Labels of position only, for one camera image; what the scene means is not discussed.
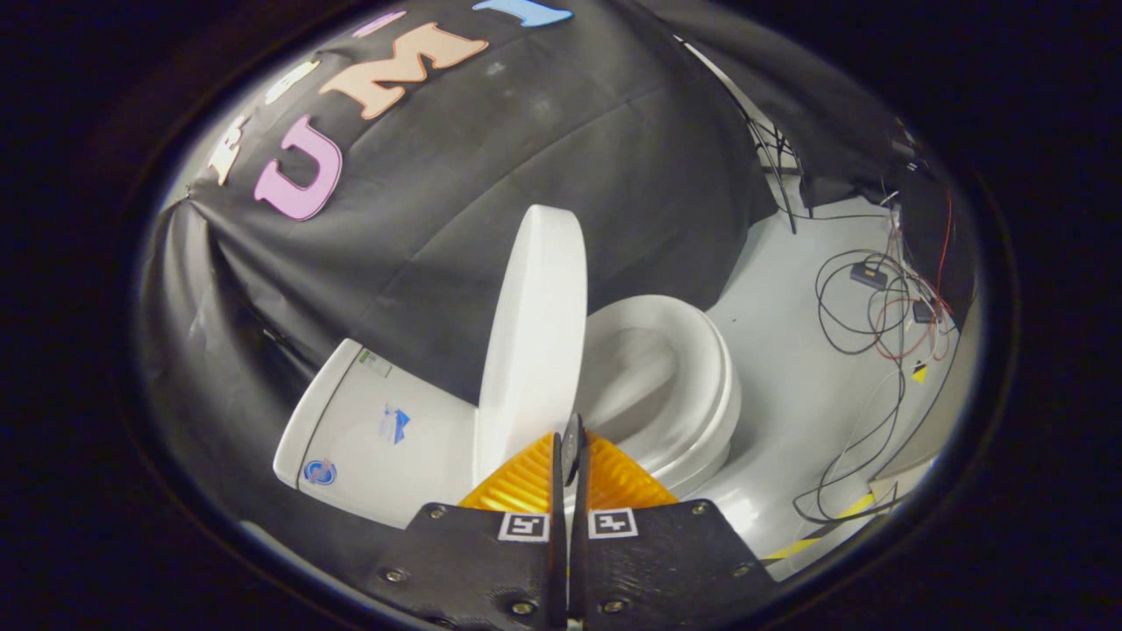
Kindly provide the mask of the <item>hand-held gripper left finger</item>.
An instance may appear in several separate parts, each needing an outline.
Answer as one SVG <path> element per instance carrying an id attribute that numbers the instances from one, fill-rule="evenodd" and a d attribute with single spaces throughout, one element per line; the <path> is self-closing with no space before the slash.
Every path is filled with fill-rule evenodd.
<path id="1" fill-rule="evenodd" d="M 377 563 L 377 598 L 433 627 L 561 630 L 565 627 L 564 467 L 561 436 L 546 435 L 502 466 L 530 464 L 534 513 L 431 502 Z"/>

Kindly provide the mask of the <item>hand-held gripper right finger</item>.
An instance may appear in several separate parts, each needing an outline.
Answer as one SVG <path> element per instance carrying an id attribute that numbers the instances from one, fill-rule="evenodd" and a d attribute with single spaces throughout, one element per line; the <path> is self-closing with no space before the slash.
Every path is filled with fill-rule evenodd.
<path id="1" fill-rule="evenodd" d="M 603 436 L 583 431 L 568 570 L 580 627 L 733 627 L 778 580 L 712 500 L 677 500 Z"/>

